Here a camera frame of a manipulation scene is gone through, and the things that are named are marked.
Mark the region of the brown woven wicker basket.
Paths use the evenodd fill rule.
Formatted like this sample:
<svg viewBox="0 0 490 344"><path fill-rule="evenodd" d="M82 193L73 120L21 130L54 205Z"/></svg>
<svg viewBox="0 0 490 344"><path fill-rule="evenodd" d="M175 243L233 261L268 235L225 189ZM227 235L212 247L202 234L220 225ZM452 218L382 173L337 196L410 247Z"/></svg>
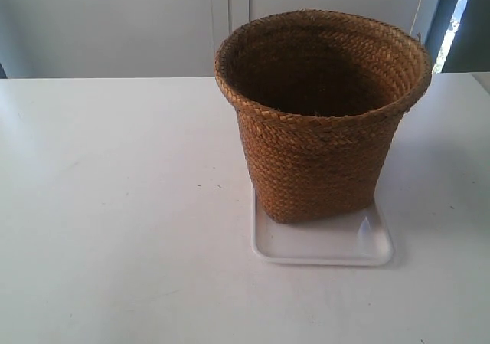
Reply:
<svg viewBox="0 0 490 344"><path fill-rule="evenodd" d="M340 11L269 15L233 31L214 75L234 108L248 172L282 224L358 211L403 115L432 80L420 40Z"/></svg>

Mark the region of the white rectangular plastic tray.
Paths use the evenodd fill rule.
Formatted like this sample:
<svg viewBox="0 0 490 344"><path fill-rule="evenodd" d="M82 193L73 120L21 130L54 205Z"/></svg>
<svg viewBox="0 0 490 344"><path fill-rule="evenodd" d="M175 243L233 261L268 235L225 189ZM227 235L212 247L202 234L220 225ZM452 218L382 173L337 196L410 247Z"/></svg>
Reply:
<svg viewBox="0 0 490 344"><path fill-rule="evenodd" d="M252 197L251 247L273 264L379 267L394 255L394 244L384 216L376 204L360 211L280 224Z"/></svg>

